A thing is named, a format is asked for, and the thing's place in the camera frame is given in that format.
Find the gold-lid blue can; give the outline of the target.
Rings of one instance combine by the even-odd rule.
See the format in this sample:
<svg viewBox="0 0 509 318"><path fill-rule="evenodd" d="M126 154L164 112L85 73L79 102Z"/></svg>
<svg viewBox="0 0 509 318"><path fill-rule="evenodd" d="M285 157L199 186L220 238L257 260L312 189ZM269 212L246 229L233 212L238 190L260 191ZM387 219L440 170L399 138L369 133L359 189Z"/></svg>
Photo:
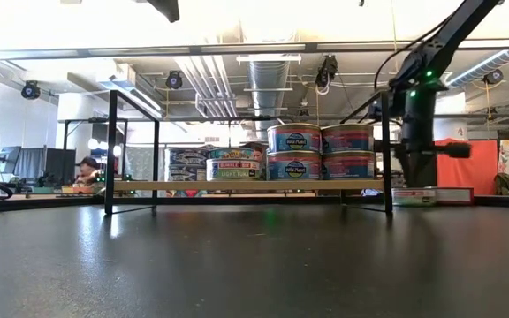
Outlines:
<svg viewBox="0 0 509 318"><path fill-rule="evenodd" d="M362 124L341 124L321 130L324 154L342 151L372 151L374 147L373 127Z"/></svg>
<svg viewBox="0 0 509 318"><path fill-rule="evenodd" d="M267 129L269 151L313 151L322 150L321 128L306 123L274 125Z"/></svg>
<svg viewBox="0 0 509 318"><path fill-rule="evenodd" d="M370 151L351 150L323 154L323 179L372 179L375 176L375 163L375 155Z"/></svg>

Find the silver-lid seafood can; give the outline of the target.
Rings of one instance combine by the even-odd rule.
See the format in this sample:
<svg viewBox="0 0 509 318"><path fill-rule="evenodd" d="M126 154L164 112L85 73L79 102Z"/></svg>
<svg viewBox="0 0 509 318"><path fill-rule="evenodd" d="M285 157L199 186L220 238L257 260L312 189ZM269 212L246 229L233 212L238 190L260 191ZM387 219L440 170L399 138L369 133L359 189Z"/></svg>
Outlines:
<svg viewBox="0 0 509 318"><path fill-rule="evenodd" d="M256 160L208 159L206 162L208 181L258 180L260 173L260 163Z"/></svg>
<svg viewBox="0 0 509 318"><path fill-rule="evenodd" d="M206 168L196 165L171 164L166 168L164 179L171 181L206 181Z"/></svg>

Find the black hanging ceiling device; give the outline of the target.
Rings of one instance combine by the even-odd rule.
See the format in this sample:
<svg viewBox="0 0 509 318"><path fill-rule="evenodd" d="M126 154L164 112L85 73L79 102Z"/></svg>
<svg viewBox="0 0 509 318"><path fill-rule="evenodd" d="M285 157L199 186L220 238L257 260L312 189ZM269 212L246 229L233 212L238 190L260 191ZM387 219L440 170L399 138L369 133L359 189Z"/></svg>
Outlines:
<svg viewBox="0 0 509 318"><path fill-rule="evenodd" d="M335 56L328 55L324 58L322 65L318 69L315 78L315 84L319 88L326 88L334 80L338 72L338 61Z"/></svg>

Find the orange cloth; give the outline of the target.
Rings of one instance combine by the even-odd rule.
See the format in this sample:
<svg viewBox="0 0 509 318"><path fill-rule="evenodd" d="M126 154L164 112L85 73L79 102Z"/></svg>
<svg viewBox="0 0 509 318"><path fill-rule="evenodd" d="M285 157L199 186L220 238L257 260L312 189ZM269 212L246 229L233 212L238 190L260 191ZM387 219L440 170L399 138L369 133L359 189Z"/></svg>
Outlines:
<svg viewBox="0 0 509 318"><path fill-rule="evenodd" d="M437 156L438 187L470 187L475 195L492 195L498 174L498 141L466 140L471 146L469 158Z"/></svg>

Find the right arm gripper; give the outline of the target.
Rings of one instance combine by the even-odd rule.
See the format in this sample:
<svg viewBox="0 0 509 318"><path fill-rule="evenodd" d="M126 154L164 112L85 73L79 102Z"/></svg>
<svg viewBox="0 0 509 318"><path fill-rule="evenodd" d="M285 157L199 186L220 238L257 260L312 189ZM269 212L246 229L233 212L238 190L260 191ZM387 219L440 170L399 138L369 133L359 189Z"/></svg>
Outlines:
<svg viewBox="0 0 509 318"><path fill-rule="evenodd" d="M437 92L417 87L406 93L402 123L402 143L406 148L430 148L433 144L433 122ZM405 154L408 187L437 185L437 156L433 152Z"/></svg>

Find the gold-lid seafood can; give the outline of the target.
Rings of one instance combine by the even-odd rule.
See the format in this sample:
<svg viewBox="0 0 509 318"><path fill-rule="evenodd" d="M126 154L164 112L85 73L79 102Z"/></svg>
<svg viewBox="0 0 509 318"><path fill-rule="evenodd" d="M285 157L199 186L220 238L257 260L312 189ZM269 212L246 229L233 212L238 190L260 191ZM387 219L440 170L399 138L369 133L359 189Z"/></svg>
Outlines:
<svg viewBox="0 0 509 318"><path fill-rule="evenodd" d="M267 154L268 180L318 180L321 169L321 155L317 152L284 151Z"/></svg>

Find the silver-lid white-green can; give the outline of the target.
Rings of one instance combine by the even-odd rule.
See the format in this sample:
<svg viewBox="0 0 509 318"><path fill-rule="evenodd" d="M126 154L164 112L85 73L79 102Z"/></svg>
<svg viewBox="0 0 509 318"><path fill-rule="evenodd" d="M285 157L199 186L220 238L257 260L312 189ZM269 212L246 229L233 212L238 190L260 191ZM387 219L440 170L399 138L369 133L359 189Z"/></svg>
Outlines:
<svg viewBox="0 0 509 318"><path fill-rule="evenodd" d="M393 188L393 204L402 207L429 207L437 203L437 191L432 188Z"/></svg>

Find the wooden shelf with black frame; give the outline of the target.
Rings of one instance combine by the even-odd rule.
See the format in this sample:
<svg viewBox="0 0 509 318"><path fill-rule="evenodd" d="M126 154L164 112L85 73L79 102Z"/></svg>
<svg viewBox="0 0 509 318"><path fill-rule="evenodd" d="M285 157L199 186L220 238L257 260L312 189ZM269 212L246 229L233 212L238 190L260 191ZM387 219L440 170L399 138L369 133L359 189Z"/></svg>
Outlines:
<svg viewBox="0 0 509 318"><path fill-rule="evenodd" d="M151 181L117 181L114 178L115 156L113 154L118 121L118 101L128 102L141 114L154 123L153 139L153 179ZM391 164L384 161L384 175L382 179L370 180L310 180L302 181L170 181L158 180L158 146L160 136L160 121L141 106L118 90L109 91L108 114L108 154L105 177L104 213L111 215L114 206L114 193L119 191L145 190L157 197L159 190L355 190L377 189L384 192L384 212L392 213L391 178L388 176Z"/></svg>

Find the dark computer monitor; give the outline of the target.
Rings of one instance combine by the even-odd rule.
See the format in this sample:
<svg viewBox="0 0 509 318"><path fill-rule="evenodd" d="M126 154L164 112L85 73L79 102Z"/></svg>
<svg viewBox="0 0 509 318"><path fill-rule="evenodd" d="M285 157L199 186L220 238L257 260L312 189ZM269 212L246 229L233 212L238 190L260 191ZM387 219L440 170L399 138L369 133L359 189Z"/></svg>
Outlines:
<svg viewBox="0 0 509 318"><path fill-rule="evenodd" d="M58 179L70 180L76 169L76 151L72 149L48 148L46 150L44 172Z"/></svg>

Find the silver-lid yellow-teal can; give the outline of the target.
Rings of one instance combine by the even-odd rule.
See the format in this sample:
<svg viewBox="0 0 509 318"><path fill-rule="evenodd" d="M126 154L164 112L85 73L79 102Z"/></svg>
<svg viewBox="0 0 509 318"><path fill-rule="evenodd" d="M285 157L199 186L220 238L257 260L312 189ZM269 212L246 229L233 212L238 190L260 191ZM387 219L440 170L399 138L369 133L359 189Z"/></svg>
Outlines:
<svg viewBox="0 0 509 318"><path fill-rule="evenodd" d="M210 159L253 160L255 152L251 148L214 148L209 151Z"/></svg>

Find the silver ventilation duct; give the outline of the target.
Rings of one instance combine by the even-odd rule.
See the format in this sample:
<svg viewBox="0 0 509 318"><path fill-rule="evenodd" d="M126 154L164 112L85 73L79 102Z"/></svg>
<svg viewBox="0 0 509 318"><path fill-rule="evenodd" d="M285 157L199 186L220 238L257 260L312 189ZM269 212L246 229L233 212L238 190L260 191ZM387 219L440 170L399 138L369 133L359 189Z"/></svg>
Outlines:
<svg viewBox="0 0 509 318"><path fill-rule="evenodd" d="M281 112L289 69L290 64L286 61L255 61L248 64L254 115L272 117L254 122L259 140L268 139L267 129L278 124L275 117Z"/></svg>

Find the floral cloth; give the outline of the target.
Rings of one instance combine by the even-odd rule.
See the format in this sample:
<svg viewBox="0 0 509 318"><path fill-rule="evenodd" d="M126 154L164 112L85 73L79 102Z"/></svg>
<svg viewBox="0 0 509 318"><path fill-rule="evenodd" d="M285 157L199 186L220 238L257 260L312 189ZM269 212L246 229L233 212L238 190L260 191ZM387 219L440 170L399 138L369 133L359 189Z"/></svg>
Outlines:
<svg viewBox="0 0 509 318"><path fill-rule="evenodd" d="M509 175L509 140L499 141L498 172Z"/></svg>

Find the silver-lid red can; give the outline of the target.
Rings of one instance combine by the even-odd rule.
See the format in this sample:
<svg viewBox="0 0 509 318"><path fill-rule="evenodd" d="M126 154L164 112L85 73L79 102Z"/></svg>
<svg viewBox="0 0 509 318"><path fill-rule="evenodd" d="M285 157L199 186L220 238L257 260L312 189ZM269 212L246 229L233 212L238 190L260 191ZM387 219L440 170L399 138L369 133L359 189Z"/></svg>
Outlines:
<svg viewBox="0 0 509 318"><path fill-rule="evenodd" d="M469 187L439 187L436 190L437 204L471 206L474 204L474 189Z"/></svg>

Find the person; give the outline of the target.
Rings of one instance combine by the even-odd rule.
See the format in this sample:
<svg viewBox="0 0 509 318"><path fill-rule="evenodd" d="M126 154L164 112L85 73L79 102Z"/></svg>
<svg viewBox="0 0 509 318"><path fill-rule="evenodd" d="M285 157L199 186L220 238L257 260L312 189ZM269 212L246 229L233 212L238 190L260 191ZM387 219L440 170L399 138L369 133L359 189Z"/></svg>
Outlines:
<svg viewBox="0 0 509 318"><path fill-rule="evenodd" d="M90 186L99 181L101 175L101 165L96 159L86 156L79 163L79 174L74 182L79 186Z"/></svg>
<svg viewBox="0 0 509 318"><path fill-rule="evenodd" d="M260 172L260 180L265 180L266 177L266 167L267 167L267 146L263 143L250 141L242 145L243 148L250 148L253 150L253 157L260 164L261 172Z"/></svg>

